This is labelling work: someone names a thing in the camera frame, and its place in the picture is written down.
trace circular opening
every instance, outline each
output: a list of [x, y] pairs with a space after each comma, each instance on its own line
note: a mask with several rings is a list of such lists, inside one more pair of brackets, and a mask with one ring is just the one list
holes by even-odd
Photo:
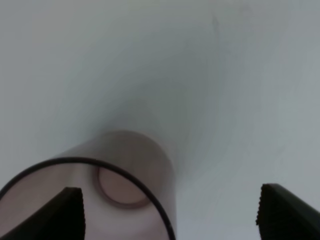
[[[99, 170], [97, 182], [113, 204], [123, 208], [150, 204], [126, 211], [101, 201], [89, 180], [92, 167]], [[141, 181], [110, 163], [83, 157], [44, 161], [9, 181], [0, 191], [0, 237], [32, 216], [64, 187], [82, 189], [86, 239], [175, 239], [164, 208]]]
[[118, 208], [135, 209], [149, 203], [147, 196], [136, 185], [109, 169], [97, 169], [97, 183], [106, 200]]

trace white surface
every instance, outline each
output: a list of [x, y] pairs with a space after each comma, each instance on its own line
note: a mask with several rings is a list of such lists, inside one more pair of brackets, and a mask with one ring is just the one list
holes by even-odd
[[172, 158], [177, 238], [259, 239], [262, 183], [320, 209], [320, 2], [2, 0], [0, 184], [114, 128]]

